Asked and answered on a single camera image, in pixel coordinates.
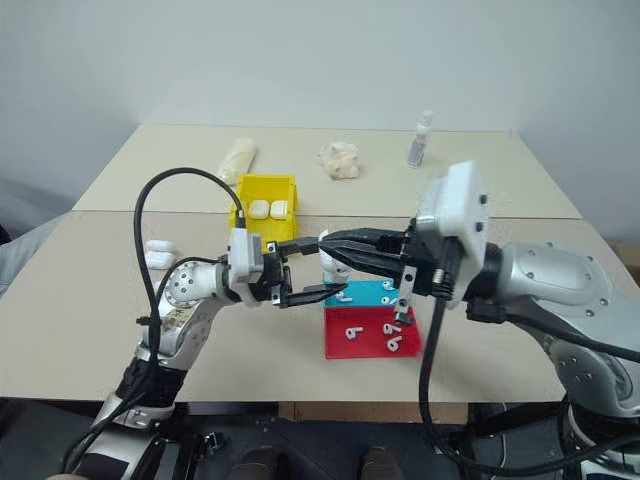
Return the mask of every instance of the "beige tabletop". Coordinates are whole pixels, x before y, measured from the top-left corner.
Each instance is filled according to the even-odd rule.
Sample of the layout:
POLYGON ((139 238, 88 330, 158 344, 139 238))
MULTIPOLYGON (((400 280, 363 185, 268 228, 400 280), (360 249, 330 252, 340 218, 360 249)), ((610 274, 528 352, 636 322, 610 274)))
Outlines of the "beige tabletop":
MULTIPOLYGON (((298 215, 406 217, 421 192, 453 163, 475 160, 496 218, 581 218, 517 133, 435 132, 423 165, 407 166, 413 132, 302 128, 141 125, 78 201, 74 210, 132 211, 138 192, 156 173, 197 167, 215 173, 234 139, 252 138, 253 173, 296 176, 298 215), (361 176, 332 181, 317 153, 333 141, 360 149, 361 176)), ((229 199, 210 182, 181 176, 163 182, 147 204, 160 212, 229 211, 229 199)))
MULTIPOLYGON (((181 255, 217 256, 226 215, 150 213, 146 238, 174 240, 181 255)), ((403 229, 408 219, 300 217, 300 235, 354 222, 403 229)), ((103 399, 119 382, 147 313, 128 212, 71 212, 0 300, 0 395, 103 399)), ((601 262, 623 292, 633 281, 597 232, 581 220, 493 219, 491 240, 572 244, 601 262)), ((291 260, 296 288, 318 283, 316 256, 291 260)), ((432 302, 416 300, 423 329, 432 302)), ((236 305, 213 334, 179 400, 403 401, 417 399, 418 360, 326 360, 322 305, 279 310, 236 305)), ((563 393, 540 347, 511 325, 447 313, 432 380, 433 401, 548 401, 563 393)))

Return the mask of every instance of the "yellow plastic container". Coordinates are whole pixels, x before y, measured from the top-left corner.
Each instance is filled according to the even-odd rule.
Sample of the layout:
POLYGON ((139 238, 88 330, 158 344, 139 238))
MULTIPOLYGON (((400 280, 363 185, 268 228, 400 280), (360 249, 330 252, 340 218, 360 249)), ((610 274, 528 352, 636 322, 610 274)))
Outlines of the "yellow plastic container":
MULTIPOLYGON (((262 250, 266 252, 266 244, 270 241, 284 242, 293 240, 298 235, 295 211, 298 208, 298 192, 296 177, 293 175, 240 175, 236 189, 242 202, 247 219, 247 230, 259 233, 262 239, 262 250), (267 217, 264 220, 249 218, 249 205, 254 200, 287 200, 287 216, 283 220, 267 217)), ((229 212, 229 228, 235 225, 235 205, 229 212)))

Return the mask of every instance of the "white wall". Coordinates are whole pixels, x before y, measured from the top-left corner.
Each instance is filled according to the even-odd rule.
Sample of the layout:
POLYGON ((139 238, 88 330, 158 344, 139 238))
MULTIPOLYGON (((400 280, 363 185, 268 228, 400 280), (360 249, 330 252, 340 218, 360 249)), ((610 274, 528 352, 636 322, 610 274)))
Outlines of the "white wall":
POLYGON ((635 0, 3 2, 14 232, 71 207, 139 122, 411 129, 429 106, 437 129, 520 130, 605 236, 640 241, 635 0))

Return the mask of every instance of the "red board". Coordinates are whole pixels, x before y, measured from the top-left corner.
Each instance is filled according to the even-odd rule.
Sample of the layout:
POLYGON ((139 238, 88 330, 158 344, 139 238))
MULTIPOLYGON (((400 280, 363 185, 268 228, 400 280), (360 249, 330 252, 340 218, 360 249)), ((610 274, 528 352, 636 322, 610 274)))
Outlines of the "red board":
POLYGON ((415 357, 420 352, 420 334, 416 324, 402 327, 402 332, 385 335, 382 327, 393 323, 393 307, 345 307, 325 308, 324 348, 325 356, 333 358, 415 357), (364 327, 353 340, 345 330, 364 327), (387 341, 398 335, 398 350, 387 348, 387 341))

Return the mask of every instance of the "floor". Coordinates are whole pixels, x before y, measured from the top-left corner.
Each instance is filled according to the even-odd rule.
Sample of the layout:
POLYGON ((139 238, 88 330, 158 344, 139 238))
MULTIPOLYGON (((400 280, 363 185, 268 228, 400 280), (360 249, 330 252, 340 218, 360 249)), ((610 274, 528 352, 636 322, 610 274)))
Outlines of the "floor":
MULTIPOLYGON (((460 478, 448 458, 424 445, 420 425, 416 424, 292 423, 264 416, 242 418, 240 422, 222 421, 220 417, 196 417, 194 421, 200 432, 221 431, 230 439, 225 449, 200 463, 197 480, 224 479, 243 453, 264 445, 288 454, 295 479, 355 479, 359 457, 374 445, 384 446, 394 454, 407 480, 460 478)), ((88 417, 23 402, 15 421, 0 439, 0 478, 40 480, 52 475, 66 445, 90 423, 88 417)), ((505 438, 507 466, 538 463, 558 453, 553 422, 509 433, 505 438)), ((483 440, 475 449, 479 460, 500 464, 500 437, 483 440)), ((176 455, 177 446, 169 445, 157 479, 171 479, 176 455)))

